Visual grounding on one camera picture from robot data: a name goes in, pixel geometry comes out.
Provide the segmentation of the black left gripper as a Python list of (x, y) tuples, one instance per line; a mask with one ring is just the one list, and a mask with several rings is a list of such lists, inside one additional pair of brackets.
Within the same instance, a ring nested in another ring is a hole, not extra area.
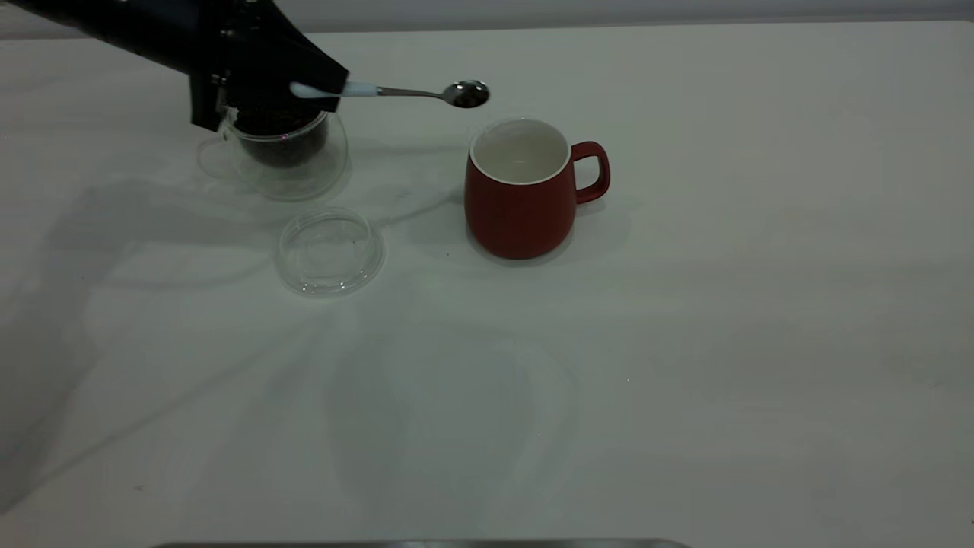
[(259, 84), (255, 69), (314, 88), (341, 88), (350, 72), (310, 42), (274, 1), (191, 1), (191, 123), (216, 131), (234, 124), (310, 124), (337, 111), (337, 97), (298, 98)]

